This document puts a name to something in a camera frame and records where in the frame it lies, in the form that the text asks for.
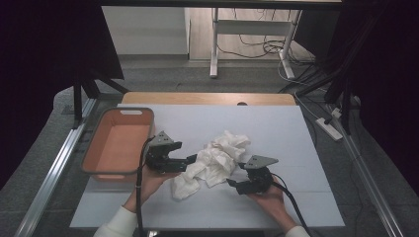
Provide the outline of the orange basket with grey rim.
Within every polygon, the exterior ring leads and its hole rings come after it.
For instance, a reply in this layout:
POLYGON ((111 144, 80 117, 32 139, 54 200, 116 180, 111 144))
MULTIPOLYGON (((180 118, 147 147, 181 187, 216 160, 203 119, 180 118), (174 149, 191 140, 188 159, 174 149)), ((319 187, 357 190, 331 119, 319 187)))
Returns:
POLYGON ((102 113, 81 169, 100 182, 133 183, 144 142, 154 134, 149 108, 111 108, 102 113))

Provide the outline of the white power strip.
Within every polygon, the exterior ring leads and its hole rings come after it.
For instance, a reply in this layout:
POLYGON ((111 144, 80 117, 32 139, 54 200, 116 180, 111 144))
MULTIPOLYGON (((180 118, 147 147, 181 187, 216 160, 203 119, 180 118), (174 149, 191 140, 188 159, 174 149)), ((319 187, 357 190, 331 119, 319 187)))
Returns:
POLYGON ((316 121, 317 125, 325 131, 334 141, 339 141, 343 138, 343 135, 330 123, 326 123, 325 118, 318 118, 316 121))

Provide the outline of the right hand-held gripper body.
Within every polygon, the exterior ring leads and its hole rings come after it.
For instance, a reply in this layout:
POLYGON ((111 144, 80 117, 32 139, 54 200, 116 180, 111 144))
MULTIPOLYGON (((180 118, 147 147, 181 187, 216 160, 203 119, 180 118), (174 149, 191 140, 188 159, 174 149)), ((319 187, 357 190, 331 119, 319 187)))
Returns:
POLYGON ((278 162, 276 158, 253 155, 245 165, 249 180, 237 182, 237 192, 240 195, 264 193, 273 182, 268 166, 278 162))

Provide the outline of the person's right hand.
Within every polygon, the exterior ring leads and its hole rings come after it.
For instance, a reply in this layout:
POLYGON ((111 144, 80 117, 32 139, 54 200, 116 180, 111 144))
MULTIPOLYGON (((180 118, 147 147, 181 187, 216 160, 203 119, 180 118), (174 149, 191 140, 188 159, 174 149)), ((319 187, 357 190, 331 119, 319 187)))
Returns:
POLYGON ((264 193, 250 194, 248 197, 272 217, 285 233, 296 227, 295 221, 286 210, 283 191, 276 186, 270 185, 264 193))

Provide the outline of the person's left hand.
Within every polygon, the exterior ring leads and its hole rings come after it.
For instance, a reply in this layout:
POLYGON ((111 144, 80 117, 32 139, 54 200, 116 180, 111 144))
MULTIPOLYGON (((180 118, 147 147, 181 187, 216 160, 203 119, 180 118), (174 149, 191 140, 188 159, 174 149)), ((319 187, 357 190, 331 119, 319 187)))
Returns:
POLYGON ((133 190, 123 207, 136 213, 137 208, 142 206, 167 180, 179 176, 179 173, 160 174, 150 170, 147 166, 142 168, 142 181, 140 194, 133 190))

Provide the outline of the black metal stand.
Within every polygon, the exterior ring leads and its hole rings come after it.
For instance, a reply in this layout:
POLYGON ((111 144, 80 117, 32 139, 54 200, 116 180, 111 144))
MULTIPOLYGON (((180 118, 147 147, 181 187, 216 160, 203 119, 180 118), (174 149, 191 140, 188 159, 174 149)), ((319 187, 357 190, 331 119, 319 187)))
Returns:
MULTIPOLYGON (((110 78, 100 78, 100 81, 117 90, 118 92, 125 94, 128 89, 118 84, 110 78)), ((82 80, 76 79, 73 83, 73 106, 74 106, 74 123, 73 127, 77 128, 82 121, 82 92, 85 92, 89 99, 98 99, 101 94, 99 87, 94 79, 82 80)))
POLYGON ((326 104, 341 102, 341 124, 347 134, 350 99, 355 86, 355 68, 365 52, 365 43, 377 25, 378 10, 342 9, 341 11, 305 10, 299 17, 296 41, 315 55, 312 66, 325 76, 314 84, 299 89, 306 96, 328 84, 326 104))

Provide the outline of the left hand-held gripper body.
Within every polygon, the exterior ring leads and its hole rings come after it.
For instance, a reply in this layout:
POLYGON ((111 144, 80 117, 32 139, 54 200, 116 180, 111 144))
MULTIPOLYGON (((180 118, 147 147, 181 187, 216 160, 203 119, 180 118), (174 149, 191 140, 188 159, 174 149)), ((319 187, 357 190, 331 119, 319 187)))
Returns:
POLYGON ((148 143, 145 153, 146 165, 159 173, 179 173, 187 169, 186 159, 169 157, 169 145, 174 141, 165 131, 160 131, 148 143))

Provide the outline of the aluminium floor rail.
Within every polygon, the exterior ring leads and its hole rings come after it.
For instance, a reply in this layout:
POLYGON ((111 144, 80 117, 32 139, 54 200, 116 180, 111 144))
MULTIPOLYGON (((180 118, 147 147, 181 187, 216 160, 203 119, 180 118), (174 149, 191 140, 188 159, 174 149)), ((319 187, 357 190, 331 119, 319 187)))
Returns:
POLYGON ((96 103, 96 99, 88 99, 82 107, 81 121, 74 128, 70 129, 14 237, 32 237, 34 234, 42 218, 42 213, 58 184, 62 172, 73 153, 75 145, 81 137, 87 119, 96 103))
POLYGON ((385 228, 388 237, 404 237, 401 226, 398 223, 390 205, 382 194, 378 185, 362 155, 361 148, 356 144, 352 135, 348 134, 339 120, 334 119, 332 124, 343 135, 343 143, 351 157, 353 166, 357 169, 359 177, 376 208, 377 215, 385 228))

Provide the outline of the white desk frame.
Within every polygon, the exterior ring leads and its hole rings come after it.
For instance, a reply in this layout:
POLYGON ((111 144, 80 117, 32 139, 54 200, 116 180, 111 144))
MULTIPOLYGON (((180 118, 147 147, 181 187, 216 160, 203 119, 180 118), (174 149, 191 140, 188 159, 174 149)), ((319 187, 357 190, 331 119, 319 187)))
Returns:
POLYGON ((289 61, 289 49, 298 25, 301 10, 295 10, 294 16, 286 22, 275 21, 245 21, 220 20, 218 9, 211 9, 212 19, 212 47, 210 54, 209 77, 217 77, 218 36, 219 35, 246 35, 246 36, 279 36, 285 38, 279 57, 288 79, 294 79, 294 73, 289 61))

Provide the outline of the white table mat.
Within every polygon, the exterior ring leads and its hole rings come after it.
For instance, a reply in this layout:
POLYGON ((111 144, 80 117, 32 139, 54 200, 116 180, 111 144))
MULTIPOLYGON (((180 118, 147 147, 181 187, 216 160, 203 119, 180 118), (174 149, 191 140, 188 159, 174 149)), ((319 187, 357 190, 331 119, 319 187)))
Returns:
MULTIPOLYGON (((285 201, 294 219, 310 227, 337 227, 344 221, 297 106, 154 105, 155 127, 181 141, 174 158, 195 154, 226 130, 246 135, 251 143, 243 155, 272 157, 272 173, 291 192, 285 201)), ((142 207, 143 225, 151 230, 274 229, 277 224, 260 206, 222 183, 202 185, 192 196, 176 200, 163 184, 142 207)))

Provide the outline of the black curtain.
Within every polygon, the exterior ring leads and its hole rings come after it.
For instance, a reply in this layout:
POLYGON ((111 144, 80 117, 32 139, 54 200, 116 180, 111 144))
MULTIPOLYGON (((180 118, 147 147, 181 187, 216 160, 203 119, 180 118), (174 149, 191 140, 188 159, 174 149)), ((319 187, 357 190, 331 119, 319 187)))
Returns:
POLYGON ((419 196, 419 0, 307 10, 299 42, 336 73, 326 99, 361 99, 363 126, 419 196))
POLYGON ((0 189, 76 81, 124 77, 100 0, 0 0, 0 189))

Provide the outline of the white baby romper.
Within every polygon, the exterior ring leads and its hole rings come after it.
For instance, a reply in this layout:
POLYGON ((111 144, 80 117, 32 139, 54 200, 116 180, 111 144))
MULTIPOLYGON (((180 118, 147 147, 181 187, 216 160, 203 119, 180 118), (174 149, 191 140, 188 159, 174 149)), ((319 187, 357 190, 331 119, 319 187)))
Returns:
POLYGON ((244 134, 226 130, 198 152, 197 160, 171 184, 172 198, 182 200, 194 195, 204 181, 208 188, 225 182, 242 161, 246 146, 251 143, 244 134))

